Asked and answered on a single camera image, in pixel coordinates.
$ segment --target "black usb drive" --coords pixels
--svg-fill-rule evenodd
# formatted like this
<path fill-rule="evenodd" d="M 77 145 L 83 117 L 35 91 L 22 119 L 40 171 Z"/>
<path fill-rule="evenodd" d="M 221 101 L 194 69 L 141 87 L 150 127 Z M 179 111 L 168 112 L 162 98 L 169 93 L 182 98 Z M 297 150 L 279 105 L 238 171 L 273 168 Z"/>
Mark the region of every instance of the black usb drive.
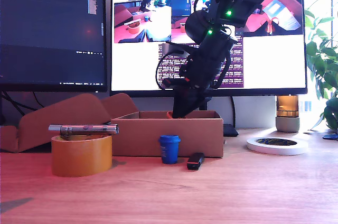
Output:
<path fill-rule="evenodd" d="M 194 153 L 188 159 L 186 167 L 188 168 L 188 170 L 198 170 L 203 161 L 204 161 L 203 153 Z"/>

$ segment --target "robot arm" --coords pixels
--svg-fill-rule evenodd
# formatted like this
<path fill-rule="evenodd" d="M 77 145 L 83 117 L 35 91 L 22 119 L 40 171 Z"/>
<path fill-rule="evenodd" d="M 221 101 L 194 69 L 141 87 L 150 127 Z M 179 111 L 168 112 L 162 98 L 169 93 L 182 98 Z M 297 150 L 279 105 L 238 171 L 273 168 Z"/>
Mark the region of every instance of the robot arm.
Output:
<path fill-rule="evenodd" d="M 163 80 L 163 85 L 174 89 L 173 118 L 184 117 L 205 104 L 211 99 L 210 92 L 221 86 L 230 66 L 230 51 L 237 43 L 227 25 L 244 27 L 248 17 L 262 2 L 211 0 L 207 10 L 194 10 L 185 23 L 187 35 L 199 45 L 198 48 L 171 42 L 163 44 L 164 54 L 187 58 L 187 63 L 180 68 L 180 76 L 184 78 Z"/>

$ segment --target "roll of packing tape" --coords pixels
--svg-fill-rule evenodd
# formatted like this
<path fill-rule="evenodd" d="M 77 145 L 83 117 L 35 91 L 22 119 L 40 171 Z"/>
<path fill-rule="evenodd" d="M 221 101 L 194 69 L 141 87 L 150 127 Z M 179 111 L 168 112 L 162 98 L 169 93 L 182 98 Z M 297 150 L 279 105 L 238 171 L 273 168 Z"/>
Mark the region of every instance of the roll of packing tape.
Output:
<path fill-rule="evenodd" d="M 62 177 L 94 175 L 111 168 L 111 136 L 52 138 L 52 173 Z"/>
<path fill-rule="evenodd" d="M 307 142 L 279 137 L 250 138 L 247 140 L 247 146 L 256 152 L 278 155 L 303 154 L 308 149 Z"/>

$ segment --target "white wall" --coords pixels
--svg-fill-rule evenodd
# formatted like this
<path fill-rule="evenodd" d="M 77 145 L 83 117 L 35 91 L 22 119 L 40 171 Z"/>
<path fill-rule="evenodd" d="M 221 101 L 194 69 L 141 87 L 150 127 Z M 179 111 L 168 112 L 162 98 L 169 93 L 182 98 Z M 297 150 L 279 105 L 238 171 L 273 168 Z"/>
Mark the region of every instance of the white wall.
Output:
<path fill-rule="evenodd" d="M 110 0 L 107 1 L 107 52 L 110 57 Z M 31 93 L 10 93 L 13 99 L 38 108 Z M 40 102 L 50 105 L 62 99 L 69 98 L 76 94 L 69 93 L 37 93 Z M 97 94 L 99 98 L 108 96 L 109 93 Z M 275 125 L 276 103 L 275 97 L 235 97 L 237 112 L 237 128 L 261 127 L 268 128 Z M 134 98 L 134 102 L 140 110 L 171 110 L 172 98 Z M 228 97 L 215 97 L 208 103 L 208 109 L 216 110 L 225 123 L 232 124 L 231 103 Z M 20 115 L 7 102 L 4 101 L 4 115 L 7 122 L 17 124 Z"/>

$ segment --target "tan tape roll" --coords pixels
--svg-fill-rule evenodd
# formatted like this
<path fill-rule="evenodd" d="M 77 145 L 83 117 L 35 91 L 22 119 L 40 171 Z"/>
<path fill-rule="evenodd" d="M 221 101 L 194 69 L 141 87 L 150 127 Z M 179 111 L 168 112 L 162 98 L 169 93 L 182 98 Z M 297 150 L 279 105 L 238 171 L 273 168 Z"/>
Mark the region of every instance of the tan tape roll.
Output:
<path fill-rule="evenodd" d="M 52 173 L 62 177 L 94 175 L 111 168 L 111 136 L 73 135 L 52 138 Z"/>

